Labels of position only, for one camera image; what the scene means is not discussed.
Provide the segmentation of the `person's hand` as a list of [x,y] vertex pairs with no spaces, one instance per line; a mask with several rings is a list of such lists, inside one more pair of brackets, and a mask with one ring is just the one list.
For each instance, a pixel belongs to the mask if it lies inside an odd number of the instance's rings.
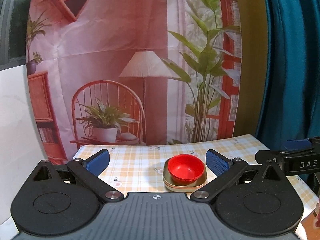
[[314,227],[315,228],[319,228],[320,227],[320,212],[319,212],[319,203],[317,203],[316,205],[316,208],[314,210],[314,221],[313,221],[313,224],[314,224]]

